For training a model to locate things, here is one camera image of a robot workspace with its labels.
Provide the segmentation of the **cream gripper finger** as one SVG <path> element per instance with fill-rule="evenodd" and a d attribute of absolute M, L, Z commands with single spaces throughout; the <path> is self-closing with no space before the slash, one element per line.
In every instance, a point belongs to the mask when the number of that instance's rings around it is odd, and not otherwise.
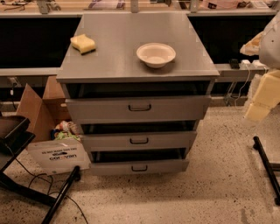
<path fill-rule="evenodd" d="M 260 122 L 269 114 L 269 112 L 269 108 L 250 103 L 244 117 L 253 122 Z"/>

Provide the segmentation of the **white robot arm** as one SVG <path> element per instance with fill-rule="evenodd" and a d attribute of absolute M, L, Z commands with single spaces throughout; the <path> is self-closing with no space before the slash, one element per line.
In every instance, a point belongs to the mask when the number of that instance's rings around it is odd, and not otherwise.
<path fill-rule="evenodd" d="M 280 25 L 273 18 L 264 30 L 243 45 L 240 53 L 258 55 L 269 71 L 256 74 L 248 90 L 244 104 L 244 118 L 260 122 L 280 102 Z"/>

